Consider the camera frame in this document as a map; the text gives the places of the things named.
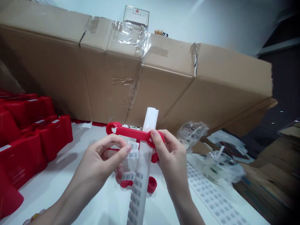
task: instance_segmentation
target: white wall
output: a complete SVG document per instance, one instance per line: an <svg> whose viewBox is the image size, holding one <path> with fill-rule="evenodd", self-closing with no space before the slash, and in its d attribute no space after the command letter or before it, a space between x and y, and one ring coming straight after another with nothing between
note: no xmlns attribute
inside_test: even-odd
<svg viewBox="0 0 300 225"><path fill-rule="evenodd" d="M185 42L203 42L255 56L276 28L285 0L40 0L122 21L125 5L150 12L149 32L164 30Z"/></svg>

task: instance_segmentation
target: white tabletop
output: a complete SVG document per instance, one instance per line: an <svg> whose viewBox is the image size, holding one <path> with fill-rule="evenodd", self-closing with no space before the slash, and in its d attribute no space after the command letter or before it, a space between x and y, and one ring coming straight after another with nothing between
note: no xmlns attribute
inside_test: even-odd
<svg viewBox="0 0 300 225"><path fill-rule="evenodd" d="M54 204L70 182L88 145L106 136L104 127L72 124L72 129L73 142L66 145L44 171L20 188L19 191L24 196L23 204L12 215L2 219L0 224L22 224L35 213ZM188 159L190 157L200 158L199 155L193 155ZM150 176L156 179L157 188L151 196L147 194L143 224L179 224L168 190L163 185L163 175L157 163L151 164ZM73 224L126 224L130 195L131 189L129 187L121 188L116 183L113 173ZM192 189L191 195L206 225L219 224ZM233 188L231 188L230 196L228 201L250 224L269 224Z"/></svg>

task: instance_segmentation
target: plastic bag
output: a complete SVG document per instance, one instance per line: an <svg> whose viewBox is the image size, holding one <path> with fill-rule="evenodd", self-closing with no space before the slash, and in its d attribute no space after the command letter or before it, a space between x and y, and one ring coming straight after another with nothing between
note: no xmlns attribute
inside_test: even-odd
<svg viewBox="0 0 300 225"><path fill-rule="evenodd" d="M238 138L236 138L222 130L216 131L212 135L208 136L207 139L219 147L221 147L221 144L219 142L223 141L226 143L233 144L235 147L237 147L239 150L241 150L245 154L248 152L247 149L244 147L245 146L244 142L242 142Z"/></svg>
<svg viewBox="0 0 300 225"><path fill-rule="evenodd" d="M177 131L177 139L185 146L187 153L192 153L192 147L208 130L208 126L203 122L189 121Z"/></svg>
<svg viewBox="0 0 300 225"><path fill-rule="evenodd" d="M203 175L210 181L218 184L220 179L227 182L237 183L246 175L242 166L226 154L217 158L218 151L207 154L204 161Z"/></svg>

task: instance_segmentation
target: right hand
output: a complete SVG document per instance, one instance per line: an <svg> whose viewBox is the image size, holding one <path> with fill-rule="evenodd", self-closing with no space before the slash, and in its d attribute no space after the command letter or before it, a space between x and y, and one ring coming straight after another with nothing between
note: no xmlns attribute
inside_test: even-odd
<svg viewBox="0 0 300 225"><path fill-rule="evenodd" d="M166 139L163 142L157 130L151 131L151 137L159 156L160 168L165 177L171 198L191 197L188 186L187 152L185 147L167 130L159 130Z"/></svg>

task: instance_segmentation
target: hand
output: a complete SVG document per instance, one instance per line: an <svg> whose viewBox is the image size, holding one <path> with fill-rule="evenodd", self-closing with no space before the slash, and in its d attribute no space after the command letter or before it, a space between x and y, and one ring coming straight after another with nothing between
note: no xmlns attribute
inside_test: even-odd
<svg viewBox="0 0 300 225"><path fill-rule="evenodd" d="M151 131L151 137L159 156L160 168L169 194L172 200L191 197L188 186L186 149L169 131L160 130L160 132L165 136L165 144L156 130Z"/></svg>
<svg viewBox="0 0 300 225"><path fill-rule="evenodd" d="M111 158L107 157L107 148L116 145L120 148ZM70 189L84 185L94 195L103 187L107 178L113 171L116 171L117 182L122 177L122 161L131 150L131 145L115 134L91 144L84 153L84 156L75 171L75 174L65 192Z"/></svg>

